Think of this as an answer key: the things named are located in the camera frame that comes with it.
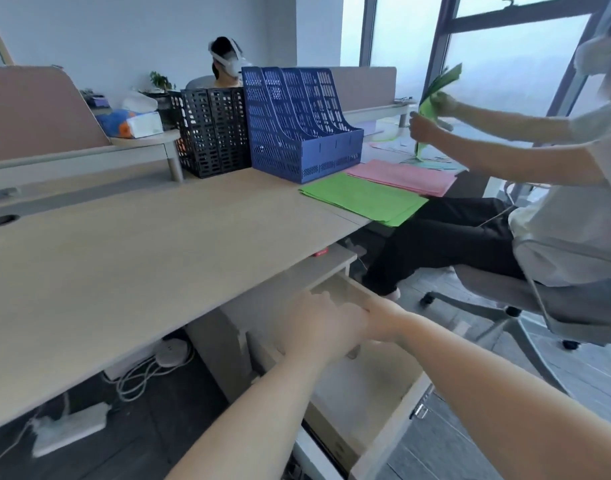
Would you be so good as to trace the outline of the person's right hand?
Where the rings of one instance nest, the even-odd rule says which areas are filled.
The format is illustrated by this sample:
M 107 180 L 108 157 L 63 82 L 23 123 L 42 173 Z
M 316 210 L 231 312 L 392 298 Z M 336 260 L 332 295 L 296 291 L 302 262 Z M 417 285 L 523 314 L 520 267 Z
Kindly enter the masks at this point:
M 385 299 L 383 307 L 383 324 L 386 330 L 386 340 L 381 342 L 396 342 L 405 331 L 406 325 L 410 322 L 413 314 L 404 310 L 394 301 Z

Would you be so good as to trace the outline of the person's left hand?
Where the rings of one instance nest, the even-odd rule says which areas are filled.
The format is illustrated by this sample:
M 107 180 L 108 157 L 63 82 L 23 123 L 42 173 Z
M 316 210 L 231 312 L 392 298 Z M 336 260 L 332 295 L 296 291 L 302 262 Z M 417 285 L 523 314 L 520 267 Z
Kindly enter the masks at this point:
M 367 336 L 367 311 L 354 303 L 336 305 L 328 292 L 302 292 L 288 308 L 281 336 L 287 360 L 323 368 L 348 355 Z

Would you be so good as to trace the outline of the person's right forearm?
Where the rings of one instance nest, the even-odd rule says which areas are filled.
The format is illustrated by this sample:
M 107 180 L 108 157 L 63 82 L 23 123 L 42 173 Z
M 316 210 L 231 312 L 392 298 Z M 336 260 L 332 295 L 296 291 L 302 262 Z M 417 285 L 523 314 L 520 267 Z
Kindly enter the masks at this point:
M 611 480 L 611 423 L 506 359 L 409 312 L 400 337 L 504 480 Z

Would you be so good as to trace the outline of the person's left forearm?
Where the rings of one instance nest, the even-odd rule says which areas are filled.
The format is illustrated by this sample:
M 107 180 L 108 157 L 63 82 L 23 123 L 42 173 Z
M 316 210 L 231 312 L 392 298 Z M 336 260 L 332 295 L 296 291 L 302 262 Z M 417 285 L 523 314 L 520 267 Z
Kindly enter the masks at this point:
M 317 380 L 342 355 L 321 347 L 288 352 L 214 421 L 165 480 L 279 480 Z

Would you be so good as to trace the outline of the light wooden drawer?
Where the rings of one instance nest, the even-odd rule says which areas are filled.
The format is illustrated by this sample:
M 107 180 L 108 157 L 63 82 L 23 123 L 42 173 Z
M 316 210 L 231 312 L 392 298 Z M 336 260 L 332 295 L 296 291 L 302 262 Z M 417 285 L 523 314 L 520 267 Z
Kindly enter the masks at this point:
M 337 273 L 313 292 L 364 304 L 374 293 Z M 328 366 L 310 399 L 305 422 L 349 480 L 375 480 L 431 387 L 419 363 L 396 344 L 367 341 Z

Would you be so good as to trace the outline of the stack of pink paper sheets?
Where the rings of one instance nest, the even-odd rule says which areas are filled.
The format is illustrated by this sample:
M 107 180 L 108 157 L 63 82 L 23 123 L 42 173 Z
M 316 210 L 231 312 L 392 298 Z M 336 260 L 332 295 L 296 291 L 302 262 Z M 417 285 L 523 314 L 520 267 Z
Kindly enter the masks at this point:
M 435 197 L 443 197 L 458 178 L 455 173 L 449 171 L 378 159 L 352 166 L 345 173 L 369 182 Z

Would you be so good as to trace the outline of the scattered pale paper sheets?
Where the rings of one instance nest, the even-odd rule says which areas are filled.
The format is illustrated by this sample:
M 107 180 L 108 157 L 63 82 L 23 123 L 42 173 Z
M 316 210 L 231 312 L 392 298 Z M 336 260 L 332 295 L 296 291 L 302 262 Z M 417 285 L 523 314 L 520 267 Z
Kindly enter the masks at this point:
M 467 167 L 432 146 L 420 145 L 417 148 L 417 143 L 411 138 L 407 127 L 400 128 L 397 125 L 385 127 L 382 133 L 370 136 L 366 145 L 365 161 L 377 159 L 455 174 L 467 170 Z

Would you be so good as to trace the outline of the white round adapter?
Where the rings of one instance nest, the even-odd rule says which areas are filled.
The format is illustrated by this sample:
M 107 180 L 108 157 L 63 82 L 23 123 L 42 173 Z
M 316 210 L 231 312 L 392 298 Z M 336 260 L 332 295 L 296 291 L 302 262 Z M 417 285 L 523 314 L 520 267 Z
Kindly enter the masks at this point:
M 154 349 L 155 364 L 163 369 L 173 369 L 186 362 L 190 354 L 188 343 L 182 339 L 166 339 Z

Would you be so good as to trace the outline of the blue plastic file rack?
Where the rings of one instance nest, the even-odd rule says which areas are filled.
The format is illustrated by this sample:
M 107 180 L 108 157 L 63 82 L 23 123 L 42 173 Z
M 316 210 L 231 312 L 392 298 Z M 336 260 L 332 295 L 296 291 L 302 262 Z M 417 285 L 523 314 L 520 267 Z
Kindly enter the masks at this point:
M 244 66 L 254 169 L 307 184 L 360 164 L 364 130 L 342 113 L 329 68 Z

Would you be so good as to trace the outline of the grey office chair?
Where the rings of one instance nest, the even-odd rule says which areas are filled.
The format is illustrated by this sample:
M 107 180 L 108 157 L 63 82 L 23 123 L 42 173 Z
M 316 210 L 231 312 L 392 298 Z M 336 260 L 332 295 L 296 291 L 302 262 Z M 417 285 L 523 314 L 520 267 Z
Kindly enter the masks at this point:
M 504 308 L 435 299 L 490 319 L 482 334 L 510 328 L 528 360 L 550 385 L 567 393 L 527 336 L 521 310 L 541 312 L 567 341 L 611 344 L 611 178 L 582 187 L 553 186 L 526 206 L 494 198 L 431 198 L 400 231 L 420 238 L 409 257 L 420 267 L 453 265 L 461 283 Z

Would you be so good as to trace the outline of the green paper sheets bundle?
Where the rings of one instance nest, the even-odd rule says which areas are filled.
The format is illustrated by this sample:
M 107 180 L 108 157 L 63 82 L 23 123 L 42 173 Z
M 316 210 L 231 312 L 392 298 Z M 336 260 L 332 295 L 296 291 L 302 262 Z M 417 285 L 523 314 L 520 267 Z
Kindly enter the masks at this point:
M 432 80 L 429 87 L 423 93 L 421 102 L 419 103 L 418 113 L 438 124 L 438 115 L 434 106 L 432 105 L 431 99 L 437 93 L 441 92 L 446 86 L 449 86 L 453 82 L 460 79 L 462 71 L 462 63 L 458 63 L 453 68 L 445 67 L 442 72 Z

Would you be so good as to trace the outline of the white headset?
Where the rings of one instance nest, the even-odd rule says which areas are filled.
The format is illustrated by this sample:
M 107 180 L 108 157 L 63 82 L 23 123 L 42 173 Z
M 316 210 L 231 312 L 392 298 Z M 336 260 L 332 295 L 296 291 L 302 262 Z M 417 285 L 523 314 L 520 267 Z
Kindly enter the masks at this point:
M 209 42 L 208 52 L 212 55 L 214 61 L 219 62 L 231 77 L 240 78 L 244 68 L 253 66 L 245 58 L 241 47 L 233 38 L 220 36 Z

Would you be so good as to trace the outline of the tissue pack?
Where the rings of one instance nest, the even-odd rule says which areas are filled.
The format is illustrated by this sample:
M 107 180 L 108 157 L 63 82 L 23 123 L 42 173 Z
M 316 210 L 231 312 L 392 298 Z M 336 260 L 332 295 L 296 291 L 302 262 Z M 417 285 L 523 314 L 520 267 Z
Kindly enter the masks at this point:
M 158 112 L 133 112 L 117 109 L 95 115 L 106 136 L 120 139 L 140 139 L 165 132 Z

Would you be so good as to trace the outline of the white power strip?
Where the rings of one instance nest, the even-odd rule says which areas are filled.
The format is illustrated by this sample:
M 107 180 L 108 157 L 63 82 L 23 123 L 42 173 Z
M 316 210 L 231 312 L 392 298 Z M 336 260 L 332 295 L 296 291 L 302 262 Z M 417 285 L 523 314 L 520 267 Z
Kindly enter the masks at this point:
M 109 404 L 98 403 L 76 413 L 65 414 L 57 420 L 49 417 L 33 419 L 31 427 L 36 438 L 32 457 L 43 457 L 100 432 L 107 426 L 109 411 Z

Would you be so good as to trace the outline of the dark window frame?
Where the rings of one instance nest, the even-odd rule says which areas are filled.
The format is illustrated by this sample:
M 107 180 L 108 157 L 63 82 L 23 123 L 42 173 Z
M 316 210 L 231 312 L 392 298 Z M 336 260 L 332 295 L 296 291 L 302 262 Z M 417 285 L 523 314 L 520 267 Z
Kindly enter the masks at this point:
M 599 77 L 573 68 L 611 0 L 364 0 L 359 62 L 397 69 L 396 95 L 420 100 L 461 64 L 450 94 L 486 109 L 568 116 L 592 106 Z

